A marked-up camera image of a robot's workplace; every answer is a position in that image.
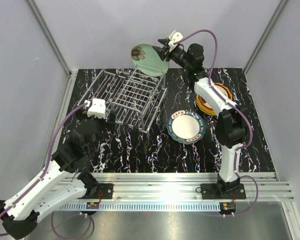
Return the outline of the green floral plate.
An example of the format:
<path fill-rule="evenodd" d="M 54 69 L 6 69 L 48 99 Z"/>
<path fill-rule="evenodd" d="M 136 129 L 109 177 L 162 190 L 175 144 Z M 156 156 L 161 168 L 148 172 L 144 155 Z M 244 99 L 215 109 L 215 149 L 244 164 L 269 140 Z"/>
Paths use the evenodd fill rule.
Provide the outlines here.
<path fill-rule="evenodd" d="M 135 67 L 150 77 L 163 76 L 169 69 L 169 63 L 161 60 L 153 45 L 149 43 L 135 45 L 130 51 L 130 56 Z"/>

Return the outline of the white plate blue patterned rim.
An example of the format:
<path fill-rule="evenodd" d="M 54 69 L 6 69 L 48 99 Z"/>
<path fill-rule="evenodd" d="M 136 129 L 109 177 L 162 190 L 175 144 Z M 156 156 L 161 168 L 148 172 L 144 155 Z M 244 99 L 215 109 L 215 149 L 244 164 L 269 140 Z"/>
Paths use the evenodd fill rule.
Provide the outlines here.
<path fill-rule="evenodd" d="M 190 145 L 201 140 L 206 132 L 203 118 L 192 110 L 177 110 L 167 121 L 166 129 L 174 141 Z"/>

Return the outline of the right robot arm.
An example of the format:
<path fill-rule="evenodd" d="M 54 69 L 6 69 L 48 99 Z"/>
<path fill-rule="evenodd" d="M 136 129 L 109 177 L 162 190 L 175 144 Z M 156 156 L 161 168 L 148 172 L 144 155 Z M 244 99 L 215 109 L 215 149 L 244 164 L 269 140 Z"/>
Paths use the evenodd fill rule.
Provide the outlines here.
<path fill-rule="evenodd" d="M 186 84 L 202 97 L 217 115 L 215 136 L 221 145 L 221 167 L 217 182 L 210 192 L 223 199 L 232 197 L 240 188 L 239 157 L 246 137 L 252 136 L 246 108 L 225 97 L 203 67 L 204 48 L 193 43 L 184 50 L 168 38 L 159 39 L 162 47 L 154 46 L 162 61 L 173 61 L 184 72 Z"/>

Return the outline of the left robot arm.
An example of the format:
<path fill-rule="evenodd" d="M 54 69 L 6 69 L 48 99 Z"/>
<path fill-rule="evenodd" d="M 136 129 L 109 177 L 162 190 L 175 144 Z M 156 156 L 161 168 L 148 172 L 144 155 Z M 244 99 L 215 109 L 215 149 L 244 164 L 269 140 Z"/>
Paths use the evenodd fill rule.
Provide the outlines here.
<path fill-rule="evenodd" d="M 114 185 L 99 183 L 89 171 L 82 171 L 73 182 L 60 190 L 50 190 L 92 158 L 93 144 L 106 128 L 103 110 L 80 110 L 78 125 L 68 139 L 50 153 L 42 171 L 22 190 L 7 200 L 0 200 L 0 220 L 4 235 L 16 240 L 29 235 L 46 216 L 75 199 L 111 199 Z"/>

